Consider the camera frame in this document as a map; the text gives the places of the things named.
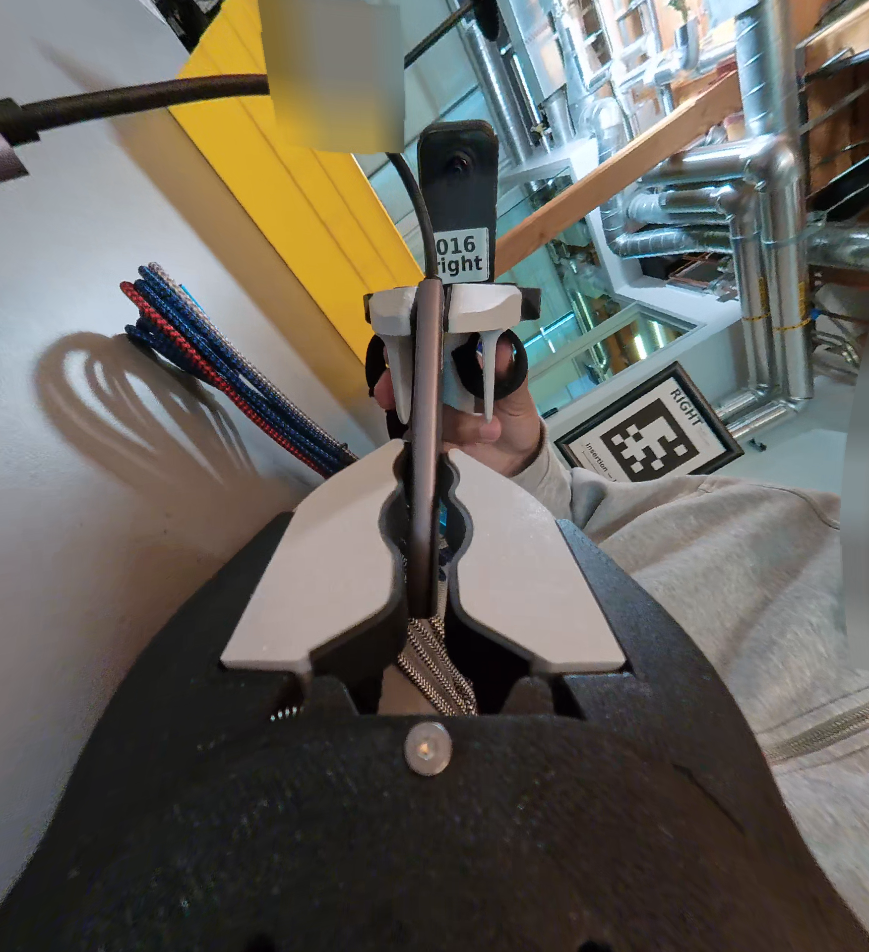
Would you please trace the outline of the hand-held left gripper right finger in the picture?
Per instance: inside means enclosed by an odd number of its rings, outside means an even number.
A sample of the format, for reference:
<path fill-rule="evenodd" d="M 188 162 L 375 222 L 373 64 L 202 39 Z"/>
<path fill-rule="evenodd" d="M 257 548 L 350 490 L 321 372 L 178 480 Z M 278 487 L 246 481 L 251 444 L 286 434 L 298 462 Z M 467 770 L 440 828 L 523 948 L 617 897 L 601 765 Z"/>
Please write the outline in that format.
<path fill-rule="evenodd" d="M 460 450 L 446 460 L 446 647 L 478 712 L 499 713 L 524 677 L 621 672 L 626 655 L 557 518 Z"/>

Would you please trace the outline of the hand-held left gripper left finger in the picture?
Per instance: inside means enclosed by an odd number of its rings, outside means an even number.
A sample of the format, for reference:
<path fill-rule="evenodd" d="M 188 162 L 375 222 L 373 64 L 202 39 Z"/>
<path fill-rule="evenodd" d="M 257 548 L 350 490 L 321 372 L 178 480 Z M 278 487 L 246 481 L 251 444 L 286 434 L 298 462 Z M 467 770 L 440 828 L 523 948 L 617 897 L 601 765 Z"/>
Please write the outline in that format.
<path fill-rule="evenodd" d="M 227 670 L 332 676 L 375 712 L 405 646 L 410 450 L 394 439 L 323 482 L 292 513 L 220 656 Z"/>

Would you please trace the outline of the silver ventilation pipe cluster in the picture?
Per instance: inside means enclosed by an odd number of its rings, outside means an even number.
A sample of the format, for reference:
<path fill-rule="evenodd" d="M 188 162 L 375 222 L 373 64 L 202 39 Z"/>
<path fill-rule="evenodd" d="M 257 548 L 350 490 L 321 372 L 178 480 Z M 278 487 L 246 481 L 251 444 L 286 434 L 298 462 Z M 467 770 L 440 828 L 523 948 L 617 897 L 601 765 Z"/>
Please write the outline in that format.
<path fill-rule="evenodd" d="M 597 210 L 613 256 L 644 259 L 712 251 L 727 238 L 734 260 L 749 361 L 750 387 L 715 411 L 738 443 L 802 411 L 813 396 L 809 332 L 808 253 L 829 226 L 809 223 L 806 169 L 800 149 L 796 54 L 783 2 L 754 2 L 735 17 L 740 109 L 711 126 L 632 184 L 665 185 L 656 200 L 696 199 L 698 216 L 716 207 L 728 223 L 707 229 L 684 222 L 628 232 L 624 188 Z M 597 165 L 629 145 L 627 121 L 613 97 L 587 113 Z"/>

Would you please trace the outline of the grey desk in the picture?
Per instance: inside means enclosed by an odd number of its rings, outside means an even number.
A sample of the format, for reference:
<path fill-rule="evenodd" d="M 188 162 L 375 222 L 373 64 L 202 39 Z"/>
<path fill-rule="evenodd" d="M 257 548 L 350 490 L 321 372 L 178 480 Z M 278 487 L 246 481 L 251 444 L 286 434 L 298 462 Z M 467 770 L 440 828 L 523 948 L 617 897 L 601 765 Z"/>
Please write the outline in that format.
<path fill-rule="evenodd" d="M 190 595 L 315 474 L 124 335 L 152 261 L 357 454 L 357 358 L 171 113 L 42 134 L 0 184 L 0 901 L 103 708 Z"/>

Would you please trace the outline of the black stanchion post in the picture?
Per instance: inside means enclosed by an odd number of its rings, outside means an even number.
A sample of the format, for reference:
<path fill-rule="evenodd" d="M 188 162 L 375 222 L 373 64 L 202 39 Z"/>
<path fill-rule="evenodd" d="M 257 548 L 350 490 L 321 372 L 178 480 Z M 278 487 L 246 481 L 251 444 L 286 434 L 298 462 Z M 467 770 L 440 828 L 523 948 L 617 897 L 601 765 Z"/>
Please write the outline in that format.
<path fill-rule="evenodd" d="M 500 14 L 497 1 L 465 1 L 432 29 L 404 56 L 403 68 L 408 69 L 462 21 L 473 18 L 481 36 L 490 42 L 497 41 L 500 32 Z"/>

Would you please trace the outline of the wooden beam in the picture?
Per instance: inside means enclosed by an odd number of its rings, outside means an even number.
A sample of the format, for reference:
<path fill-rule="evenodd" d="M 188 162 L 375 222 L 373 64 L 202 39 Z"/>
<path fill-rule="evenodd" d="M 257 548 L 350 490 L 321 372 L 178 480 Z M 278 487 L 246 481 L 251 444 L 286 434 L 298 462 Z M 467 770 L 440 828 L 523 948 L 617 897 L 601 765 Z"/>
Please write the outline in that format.
<path fill-rule="evenodd" d="M 687 149 L 740 106 L 738 73 L 733 71 L 497 239 L 496 272 L 503 274 L 527 259 L 660 162 Z"/>

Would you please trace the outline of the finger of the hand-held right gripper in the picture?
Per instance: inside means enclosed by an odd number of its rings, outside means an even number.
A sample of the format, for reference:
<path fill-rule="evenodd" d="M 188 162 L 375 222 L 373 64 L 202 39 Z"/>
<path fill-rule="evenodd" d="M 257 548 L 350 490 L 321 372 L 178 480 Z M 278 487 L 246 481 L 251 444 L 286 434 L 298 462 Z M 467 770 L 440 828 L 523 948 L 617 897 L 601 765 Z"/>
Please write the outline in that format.
<path fill-rule="evenodd" d="M 414 400 L 416 297 L 417 287 L 411 286 L 375 292 L 366 298 L 369 324 L 388 359 L 394 411 L 403 425 L 411 421 Z"/>
<path fill-rule="evenodd" d="M 453 353 L 464 346 L 472 334 L 481 342 L 483 363 L 479 397 L 487 422 L 493 419 L 497 379 L 497 345 L 503 332 L 519 323 L 522 313 L 521 290 L 510 284 L 453 284 L 448 306 L 446 335 L 446 402 L 465 413 L 475 413 L 476 394 L 463 383 Z"/>

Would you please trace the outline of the person's right hand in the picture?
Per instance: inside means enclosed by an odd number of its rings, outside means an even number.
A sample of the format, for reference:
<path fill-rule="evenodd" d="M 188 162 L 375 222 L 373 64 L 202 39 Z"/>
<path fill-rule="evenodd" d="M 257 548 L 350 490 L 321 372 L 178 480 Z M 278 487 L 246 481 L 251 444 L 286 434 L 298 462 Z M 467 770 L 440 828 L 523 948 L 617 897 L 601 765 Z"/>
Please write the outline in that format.
<path fill-rule="evenodd" d="M 385 413 L 390 435 L 404 434 L 395 412 L 391 372 L 386 351 L 366 368 L 370 396 Z M 543 422 L 527 382 L 503 400 L 496 400 L 490 421 L 480 413 L 465 413 L 445 405 L 442 410 L 443 450 L 458 448 L 489 469 L 512 478 L 527 468 L 545 445 Z"/>

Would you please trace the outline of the framed marker sign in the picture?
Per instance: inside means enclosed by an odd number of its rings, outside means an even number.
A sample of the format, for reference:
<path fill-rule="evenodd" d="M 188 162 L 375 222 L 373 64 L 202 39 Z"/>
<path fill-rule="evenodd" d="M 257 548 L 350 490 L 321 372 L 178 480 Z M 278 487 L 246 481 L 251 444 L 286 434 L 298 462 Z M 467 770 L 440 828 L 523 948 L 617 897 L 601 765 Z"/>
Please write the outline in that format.
<path fill-rule="evenodd" d="M 570 467 L 610 482 L 709 475 L 743 448 L 680 363 L 671 363 L 553 440 Z"/>

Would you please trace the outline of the yellow plastic bin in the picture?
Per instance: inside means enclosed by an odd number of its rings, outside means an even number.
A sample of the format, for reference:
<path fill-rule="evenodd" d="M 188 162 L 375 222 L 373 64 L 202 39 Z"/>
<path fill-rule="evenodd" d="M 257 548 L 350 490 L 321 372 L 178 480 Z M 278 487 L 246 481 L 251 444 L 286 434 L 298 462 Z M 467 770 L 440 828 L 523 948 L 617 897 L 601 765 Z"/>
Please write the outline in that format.
<path fill-rule="evenodd" d="M 260 235 L 239 278 L 319 381 L 359 400 L 371 338 L 363 297 L 414 285 L 422 269 L 356 158 L 284 143 L 267 96 L 169 112 Z"/>

